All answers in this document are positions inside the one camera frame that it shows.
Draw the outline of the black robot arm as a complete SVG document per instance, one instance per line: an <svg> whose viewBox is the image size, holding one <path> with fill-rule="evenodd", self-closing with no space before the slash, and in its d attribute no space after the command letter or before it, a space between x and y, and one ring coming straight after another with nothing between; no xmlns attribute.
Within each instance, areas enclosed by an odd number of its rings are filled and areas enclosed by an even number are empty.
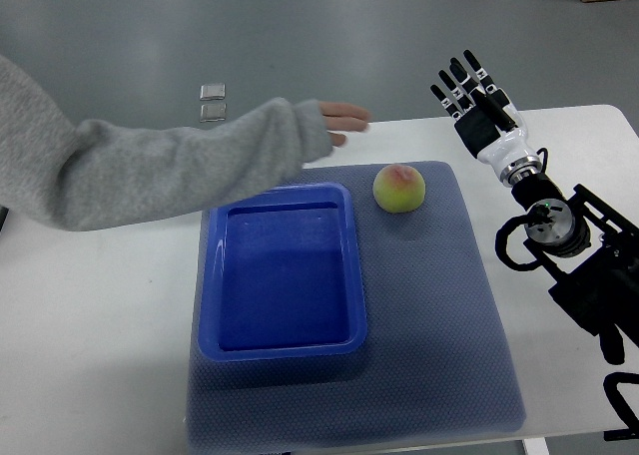
<svg viewBox="0 0 639 455"><path fill-rule="evenodd" d="M551 298L620 366L624 341L638 340L638 228L582 185L565 198L545 173L547 155L540 149L502 171L525 212L497 232L496 255L516 271L544 268Z"/></svg>

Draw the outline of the grey sweater forearm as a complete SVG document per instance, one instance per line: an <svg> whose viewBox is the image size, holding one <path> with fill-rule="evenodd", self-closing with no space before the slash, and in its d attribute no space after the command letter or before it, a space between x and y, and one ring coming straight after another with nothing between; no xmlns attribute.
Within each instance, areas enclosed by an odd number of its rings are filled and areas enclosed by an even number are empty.
<svg viewBox="0 0 639 455"><path fill-rule="evenodd" d="M72 124L9 60L1 63L1 203L70 231L224 206L294 179L330 155L319 104L271 100L211 130Z"/></svg>

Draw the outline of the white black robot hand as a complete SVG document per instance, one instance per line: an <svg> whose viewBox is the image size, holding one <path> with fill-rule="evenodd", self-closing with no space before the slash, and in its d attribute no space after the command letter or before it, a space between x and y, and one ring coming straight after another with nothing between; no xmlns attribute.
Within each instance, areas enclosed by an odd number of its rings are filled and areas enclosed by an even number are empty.
<svg viewBox="0 0 639 455"><path fill-rule="evenodd" d="M430 91L447 115L469 153L492 167L498 180L514 187L524 178L545 171L545 151L528 145L528 128L507 93L499 87L470 50L464 62L451 58L438 72Z"/></svg>

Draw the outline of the person's bare hand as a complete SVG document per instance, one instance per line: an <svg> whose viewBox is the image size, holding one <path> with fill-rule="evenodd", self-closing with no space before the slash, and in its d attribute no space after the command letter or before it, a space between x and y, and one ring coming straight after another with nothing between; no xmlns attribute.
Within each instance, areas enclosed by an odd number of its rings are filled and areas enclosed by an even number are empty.
<svg viewBox="0 0 639 455"><path fill-rule="evenodd" d="M370 122L370 112L349 103L319 101L331 144L341 147L346 143L346 133L365 132Z"/></svg>

